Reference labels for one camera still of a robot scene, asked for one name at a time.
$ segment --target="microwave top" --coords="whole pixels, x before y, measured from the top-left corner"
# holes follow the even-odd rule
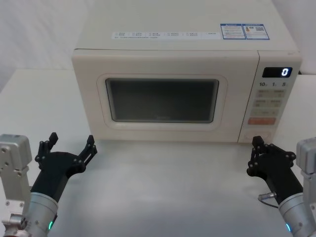
[[[76,49],[298,51],[272,0],[97,0]]]

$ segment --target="microwave window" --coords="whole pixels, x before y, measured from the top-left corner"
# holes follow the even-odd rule
[[[211,123],[216,79],[106,79],[117,122]]]

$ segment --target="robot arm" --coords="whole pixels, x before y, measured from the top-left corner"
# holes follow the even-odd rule
[[[253,150],[247,174],[266,181],[279,204],[279,211],[294,237],[316,237],[316,183],[313,181],[316,159],[316,139],[297,145],[297,164],[302,169],[304,188],[291,170],[296,156],[274,144],[265,144],[258,136],[252,141]]]
[[[46,237],[57,218],[58,201],[68,179],[85,171],[97,153],[93,136],[80,155],[50,152],[58,140],[52,133],[40,142],[35,160],[41,169],[31,191],[26,172],[32,160],[29,140],[25,136],[0,136],[0,169],[6,196],[5,237]]]

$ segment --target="white tabletop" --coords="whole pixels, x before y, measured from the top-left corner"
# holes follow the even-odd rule
[[[297,78],[277,146],[295,151],[316,135],[315,88],[316,76]],[[90,133],[72,71],[18,70],[0,94],[0,111],[0,134],[27,135],[33,157],[53,131],[53,151],[75,154]],[[257,200],[269,189],[245,172],[250,145],[97,141],[97,149],[86,172],[69,180],[50,237],[291,236],[279,211]],[[33,184],[40,170],[35,161],[29,167]],[[0,203],[2,219],[3,191]]]

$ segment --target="cream microwave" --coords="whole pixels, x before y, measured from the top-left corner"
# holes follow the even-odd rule
[[[301,65],[271,0],[98,0],[73,53],[98,139],[271,141]]]

